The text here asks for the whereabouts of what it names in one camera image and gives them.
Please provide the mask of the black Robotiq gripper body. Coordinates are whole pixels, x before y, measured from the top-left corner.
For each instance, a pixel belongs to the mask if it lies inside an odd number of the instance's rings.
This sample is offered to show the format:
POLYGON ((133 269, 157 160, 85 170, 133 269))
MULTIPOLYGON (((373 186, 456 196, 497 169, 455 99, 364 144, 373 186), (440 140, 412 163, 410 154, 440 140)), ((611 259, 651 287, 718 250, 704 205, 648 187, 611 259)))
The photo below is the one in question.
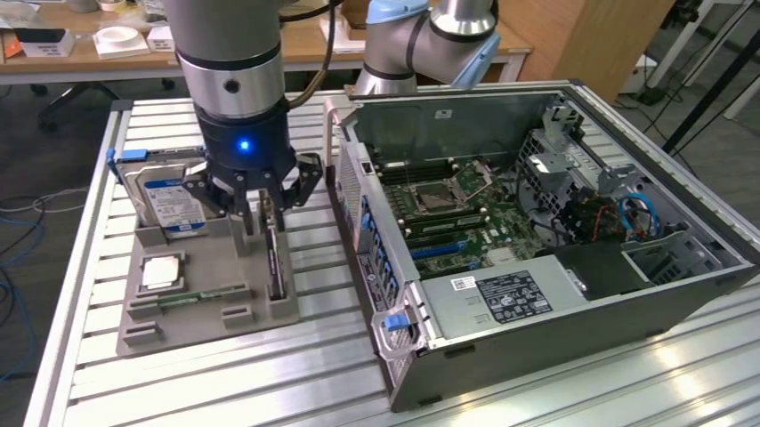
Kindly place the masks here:
POLYGON ((262 114, 245 118, 211 115, 198 108, 206 156, 215 172, 269 172, 285 177, 296 167, 290 143, 288 106, 276 104, 262 114))

